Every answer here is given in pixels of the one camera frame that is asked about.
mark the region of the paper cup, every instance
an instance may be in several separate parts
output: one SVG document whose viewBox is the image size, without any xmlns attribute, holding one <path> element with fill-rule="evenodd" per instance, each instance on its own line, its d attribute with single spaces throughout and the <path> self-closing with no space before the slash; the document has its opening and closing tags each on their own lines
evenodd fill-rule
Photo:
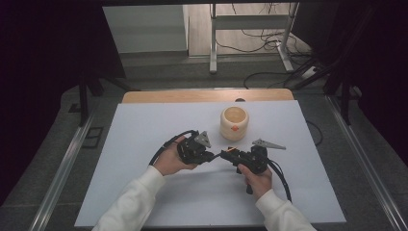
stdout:
<svg viewBox="0 0 408 231">
<path fill-rule="evenodd" d="M 239 141 L 246 134 L 249 114 L 240 107 L 230 107 L 221 113 L 219 131 L 221 135 L 230 141 Z"/>
</svg>

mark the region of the white cup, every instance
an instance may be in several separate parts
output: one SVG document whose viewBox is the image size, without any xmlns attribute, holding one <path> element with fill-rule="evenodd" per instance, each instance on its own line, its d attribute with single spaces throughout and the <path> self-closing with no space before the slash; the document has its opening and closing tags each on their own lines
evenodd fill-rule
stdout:
<svg viewBox="0 0 408 231">
<path fill-rule="evenodd" d="M 249 114 L 240 107 L 229 107 L 221 113 L 219 131 L 221 135 L 230 141 L 239 141 L 246 134 Z"/>
</svg>

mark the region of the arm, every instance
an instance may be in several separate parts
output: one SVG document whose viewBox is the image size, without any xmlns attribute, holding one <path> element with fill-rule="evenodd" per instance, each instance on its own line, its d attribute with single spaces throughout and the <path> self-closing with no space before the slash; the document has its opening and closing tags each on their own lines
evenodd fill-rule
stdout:
<svg viewBox="0 0 408 231">
<path fill-rule="evenodd" d="M 272 189 L 270 169 L 255 175 L 243 165 L 238 165 L 238 168 L 245 176 L 246 183 L 252 187 L 257 199 L 255 205 L 265 217 L 267 230 L 315 230 L 291 201 L 284 201 L 276 196 Z"/>
<path fill-rule="evenodd" d="M 141 230 L 153 209 L 157 192 L 166 182 L 164 176 L 195 167 L 196 165 L 185 165 L 180 161 L 177 145 L 173 143 L 159 156 L 153 167 L 149 166 L 140 178 L 133 180 L 124 188 L 121 196 L 92 230 Z"/>
</svg>

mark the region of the white sleeve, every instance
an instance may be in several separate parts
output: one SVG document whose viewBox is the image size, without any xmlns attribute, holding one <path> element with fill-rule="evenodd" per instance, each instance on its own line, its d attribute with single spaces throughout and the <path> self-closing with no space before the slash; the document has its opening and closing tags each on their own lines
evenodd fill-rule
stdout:
<svg viewBox="0 0 408 231">
<path fill-rule="evenodd" d="M 265 227 L 269 231 L 315 230 L 291 201 L 281 200 L 273 190 L 261 196 L 255 205 L 264 215 Z"/>
<path fill-rule="evenodd" d="M 99 219 L 93 231 L 141 230 L 156 201 L 156 194 L 165 184 L 165 178 L 154 167 L 130 182 L 121 196 Z"/>
</svg>

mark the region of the hand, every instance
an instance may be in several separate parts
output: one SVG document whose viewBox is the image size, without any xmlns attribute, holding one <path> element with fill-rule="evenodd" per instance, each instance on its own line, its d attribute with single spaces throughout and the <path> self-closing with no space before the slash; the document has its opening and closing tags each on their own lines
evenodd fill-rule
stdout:
<svg viewBox="0 0 408 231">
<path fill-rule="evenodd" d="M 272 189 L 272 172 L 269 168 L 258 175 L 252 173 L 248 167 L 242 164 L 238 165 L 238 169 L 245 176 L 246 184 L 252 187 L 256 200 Z"/>
<path fill-rule="evenodd" d="M 185 139 L 181 137 L 172 143 L 165 151 L 160 154 L 159 158 L 153 164 L 163 176 L 170 175 L 178 172 L 181 169 L 195 169 L 197 165 L 186 165 L 184 164 L 179 157 L 177 151 L 177 143 Z"/>
</svg>

